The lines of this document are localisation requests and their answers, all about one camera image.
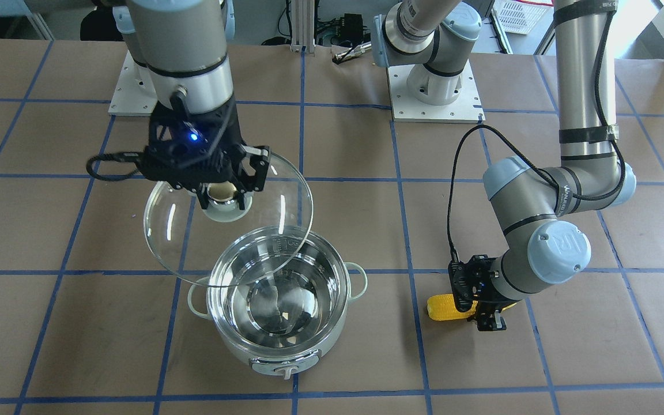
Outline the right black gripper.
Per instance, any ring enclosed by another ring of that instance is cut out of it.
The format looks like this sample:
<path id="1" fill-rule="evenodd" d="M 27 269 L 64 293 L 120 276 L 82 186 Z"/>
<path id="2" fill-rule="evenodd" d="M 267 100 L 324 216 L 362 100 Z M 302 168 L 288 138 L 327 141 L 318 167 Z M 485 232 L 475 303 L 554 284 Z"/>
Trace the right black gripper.
<path id="1" fill-rule="evenodd" d="M 139 172 L 148 180 L 192 191 L 202 210 L 210 207 L 211 183 L 231 182 L 242 195 L 240 209 L 250 210 L 254 192 L 265 187 L 271 150 L 267 145 L 244 144 L 234 96 L 195 115 L 156 103 Z M 243 159 L 248 159 L 254 174 L 245 171 Z"/>

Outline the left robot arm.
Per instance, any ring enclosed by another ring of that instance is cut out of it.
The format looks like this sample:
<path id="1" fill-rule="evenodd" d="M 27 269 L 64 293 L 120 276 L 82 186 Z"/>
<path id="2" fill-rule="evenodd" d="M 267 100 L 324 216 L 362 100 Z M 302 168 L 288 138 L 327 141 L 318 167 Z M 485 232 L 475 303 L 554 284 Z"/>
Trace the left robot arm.
<path id="1" fill-rule="evenodd" d="M 483 174 L 508 249 L 459 260 L 452 239 L 448 278 L 454 308 L 479 331 L 503 331 L 501 313 L 569 281 L 590 263 L 587 236 L 564 216 L 621 205 L 637 179 L 620 153 L 609 31 L 616 1 L 555 1 L 561 164 L 537 167 L 505 136 L 513 156 Z M 481 31 L 460 1 L 403 1 L 374 18 L 372 57 L 380 67 L 411 66 L 404 96 L 426 110 L 459 102 L 466 62 Z"/>

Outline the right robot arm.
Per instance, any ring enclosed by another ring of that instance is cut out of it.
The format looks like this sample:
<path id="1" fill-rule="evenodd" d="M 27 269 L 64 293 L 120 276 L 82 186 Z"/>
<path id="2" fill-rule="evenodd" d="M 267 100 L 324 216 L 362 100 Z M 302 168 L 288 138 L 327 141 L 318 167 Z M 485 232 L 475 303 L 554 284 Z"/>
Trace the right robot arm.
<path id="1" fill-rule="evenodd" d="M 148 70 L 156 93 L 148 144 L 141 152 L 102 153 L 97 161 L 134 163 L 146 179 L 196 195 L 203 209 L 219 184 L 240 210 L 263 191 L 270 149 L 242 139 L 225 37 L 227 1 L 0 1 L 0 17 L 92 5 L 113 12 L 134 62 Z"/>

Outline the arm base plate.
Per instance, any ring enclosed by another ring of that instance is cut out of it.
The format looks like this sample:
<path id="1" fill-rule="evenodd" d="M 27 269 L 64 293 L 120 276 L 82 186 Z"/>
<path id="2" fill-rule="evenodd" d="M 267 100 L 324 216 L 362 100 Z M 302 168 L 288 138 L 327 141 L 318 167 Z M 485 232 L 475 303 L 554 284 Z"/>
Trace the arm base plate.
<path id="1" fill-rule="evenodd" d="M 485 120 L 469 61 L 453 77 L 430 73 L 422 64 L 390 67 L 387 75 L 396 122 L 476 124 Z"/>
<path id="2" fill-rule="evenodd" d="M 150 116 L 157 103 L 147 68 L 136 64 L 127 53 L 108 108 L 114 116 Z"/>

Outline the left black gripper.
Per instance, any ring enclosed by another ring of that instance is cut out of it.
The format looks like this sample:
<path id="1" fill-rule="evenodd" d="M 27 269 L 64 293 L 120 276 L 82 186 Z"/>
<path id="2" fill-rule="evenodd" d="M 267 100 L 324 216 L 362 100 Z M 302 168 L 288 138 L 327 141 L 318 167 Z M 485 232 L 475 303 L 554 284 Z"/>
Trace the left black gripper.
<path id="1" fill-rule="evenodd" d="M 477 302 L 475 320 L 480 333 L 507 329 L 501 312 L 508 307 L 508 299 L 491 282 L 495 275 L 491 267 L 495 262 L 496 258 L 475 255 L 466 263 L 451 260 L 448 265 L 454 307 L 458 312 L 468 312 Z"/>

